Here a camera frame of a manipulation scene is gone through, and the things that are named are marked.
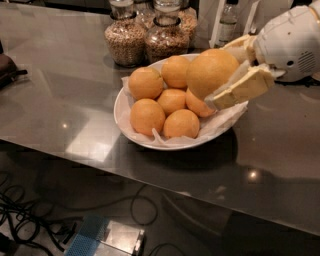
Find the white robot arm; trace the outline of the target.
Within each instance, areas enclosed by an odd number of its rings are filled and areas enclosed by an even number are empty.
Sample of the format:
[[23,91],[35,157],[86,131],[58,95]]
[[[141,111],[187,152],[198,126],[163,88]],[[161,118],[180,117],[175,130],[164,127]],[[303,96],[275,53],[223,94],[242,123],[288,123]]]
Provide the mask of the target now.
[[295,84],[320,71],[320,0],[271,19],[261,31],[224,46],[240,67],[205,97],[211,108],[233,107],[264,94],[274,84]]

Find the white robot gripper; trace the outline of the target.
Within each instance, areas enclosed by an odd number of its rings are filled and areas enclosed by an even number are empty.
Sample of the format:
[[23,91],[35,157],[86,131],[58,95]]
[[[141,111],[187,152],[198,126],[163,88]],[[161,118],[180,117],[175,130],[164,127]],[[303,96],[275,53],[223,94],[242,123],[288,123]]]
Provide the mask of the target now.
[[311,76],[320,71],[320,4],[296,6],[270,20],[257,37],[243,35],[222,49],[241,65],[205,97],[212,109],[227,109],[261,96],[274,79],[294,82]]

